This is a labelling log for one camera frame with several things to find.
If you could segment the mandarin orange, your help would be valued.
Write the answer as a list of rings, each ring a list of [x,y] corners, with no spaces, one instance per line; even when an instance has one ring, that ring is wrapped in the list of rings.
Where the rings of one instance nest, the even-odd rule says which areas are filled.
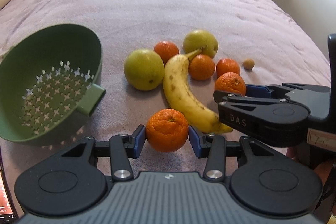
[[[199,54],[189,63],[189,75],[197,81],[205,81],[210,79],[215,72],[215,63],[213,59],[207,55]]]
[[[243,78],[234,72],[227,72],[222,74],[215,81],[215,90],[237,93],[242,96],[245,96],[247,87]]]
[[[166,64],[173,56],[179,54],[178,47],[169,41],[158,42],[153,49],[162,59],[163,63]]]
[[[216,65],[217,78],[228,72],[233,72],[240,75],[240,65],[233,59],[220,59]]]

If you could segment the yellow spotted banana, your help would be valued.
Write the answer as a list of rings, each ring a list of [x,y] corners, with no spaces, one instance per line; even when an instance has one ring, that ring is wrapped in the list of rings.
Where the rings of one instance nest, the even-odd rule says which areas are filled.
[[[189,125],[205,134],[232,132],[233,128],[220,122],[218,114],[202,104],[189,87],[189,62],[201,52],[201,49],[197,49],[175,55],[166,63],[162,86],[167,103],[172,109],[181,112]]]

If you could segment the green plastic colander bowl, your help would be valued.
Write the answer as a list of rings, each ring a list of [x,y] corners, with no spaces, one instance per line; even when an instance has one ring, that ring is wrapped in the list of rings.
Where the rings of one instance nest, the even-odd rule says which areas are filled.
[[[58,24],[22,40],[1,62],[1,138],[39,146],[66,140],[104,97],[101,71],[100,40],[84,26]]]

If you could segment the green pear back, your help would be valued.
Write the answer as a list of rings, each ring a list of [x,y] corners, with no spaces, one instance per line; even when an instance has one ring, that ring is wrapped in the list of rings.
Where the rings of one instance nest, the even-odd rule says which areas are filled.
[[[202,53],[211,57],[215,57],[219,44],[215,36],[206,30],[194,30],[189,32],[183,41],[183,50],[185,53],[195,51],[202,48]]]

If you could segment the small brown kiwi fruit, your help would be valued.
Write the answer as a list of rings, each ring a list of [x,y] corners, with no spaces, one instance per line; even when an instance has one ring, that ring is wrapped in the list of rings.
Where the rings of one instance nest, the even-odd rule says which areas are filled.
[[[251,71],[255,66],[255,62],[253,59],[245,59],[243,61],[243,68],[247,71]]]

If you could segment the pink bed blanket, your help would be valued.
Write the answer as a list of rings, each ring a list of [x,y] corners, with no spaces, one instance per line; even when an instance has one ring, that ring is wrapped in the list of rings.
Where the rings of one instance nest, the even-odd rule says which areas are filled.
[[[181,47],[190,31],[208,30],[219,43],[217,60],[255,61],[252,71],[242,73],[246,83],[330,83],[324,54],[271,0],[12,0],[1,10],[1,51],[60,23],[80,24],[97,34],[103,48],[101,84],[106,95],[88,123],[58,145],[2,141],[9,187],[26,169],[73,141],[87,135],[106,141],[115,134],[132,133],[166,108],[162,89],[138,91],[127,84],[123,73],[129,53],[151,49],[160,40]]]

